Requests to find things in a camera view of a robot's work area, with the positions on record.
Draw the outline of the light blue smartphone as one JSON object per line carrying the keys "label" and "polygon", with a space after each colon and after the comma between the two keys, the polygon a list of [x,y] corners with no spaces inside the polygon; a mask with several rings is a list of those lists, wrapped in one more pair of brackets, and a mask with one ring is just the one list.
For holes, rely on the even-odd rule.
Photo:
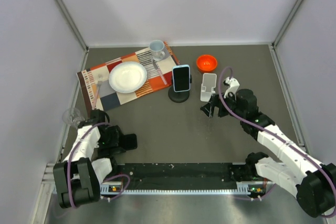
{"label": "light blue smartphone", "polygon": [[172,69],[173,89],[175,92],[189,91],[191,88],[191,72],[189,65],[178,65]]}

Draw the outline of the black smartphone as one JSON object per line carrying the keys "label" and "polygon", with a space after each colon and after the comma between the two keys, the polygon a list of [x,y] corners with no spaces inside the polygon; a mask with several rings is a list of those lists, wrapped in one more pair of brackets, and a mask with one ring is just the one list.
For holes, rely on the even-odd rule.
{"label": "black smartphone", "polygon": [[136,134],[127,134],[122,135],[119,138],[119,146],[125,151],[135,150],[138,147],[137,135]]}

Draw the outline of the white plastic phone stand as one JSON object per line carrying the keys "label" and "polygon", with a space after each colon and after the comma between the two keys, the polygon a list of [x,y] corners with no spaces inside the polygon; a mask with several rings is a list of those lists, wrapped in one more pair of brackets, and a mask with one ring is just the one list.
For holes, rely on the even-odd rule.
{"label": "white plastic phone stand", "polygon": [[217,74],[204,73],[201,84],[200,100],[202,102],[208,102],[211,96],[215,94],[215,87],[217,83]]}

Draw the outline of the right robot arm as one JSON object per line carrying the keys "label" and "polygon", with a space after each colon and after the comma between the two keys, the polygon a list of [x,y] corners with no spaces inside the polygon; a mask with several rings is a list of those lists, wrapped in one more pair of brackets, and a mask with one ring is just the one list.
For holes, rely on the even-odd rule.
{"label": "right robot arm", "polygon": [[262,152],[251,153],[245,166],[248,178],[262,177],[274,182],[294,196],[311,217],[335,210],[335,165],[325,165],[312,158],[286,137],[270,117],[259,111],[257,98],[251,90],[213,94],[201,111],[211,118],[216,108],[220,118],[231,115],[239,119],[244,132],[282,161],[278,163]]}

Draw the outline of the black round-base phone stand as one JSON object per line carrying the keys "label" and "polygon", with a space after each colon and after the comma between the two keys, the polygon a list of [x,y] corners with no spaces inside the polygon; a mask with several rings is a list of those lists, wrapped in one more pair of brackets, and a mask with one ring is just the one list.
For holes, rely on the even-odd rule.
{"label": "black round-base phone stand", "polygon": [[168,97],[171,101],[175,103],[183,103],[190,97],[191,83],[192,83],[192,75],[189,74],[189,84],[190,88],[187,91],[175,92],[174,91],[174,81],[173,77],[171,77],[172,86],[168,90]]}

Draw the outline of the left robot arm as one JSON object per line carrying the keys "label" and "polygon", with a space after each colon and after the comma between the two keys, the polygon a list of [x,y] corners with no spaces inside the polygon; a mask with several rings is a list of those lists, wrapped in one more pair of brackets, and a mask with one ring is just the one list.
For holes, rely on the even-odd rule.
{"label": "left robot arm", "polygon": [[109,124],[109,116],[102,110],[92,110],[90,118],[81,121],[77,138],[61,163],[54,165],[53,175],[61,208],[77,208],[100,198],[103,180],[114,180],[119,168],[113,154],[126,151],[124,134]]}

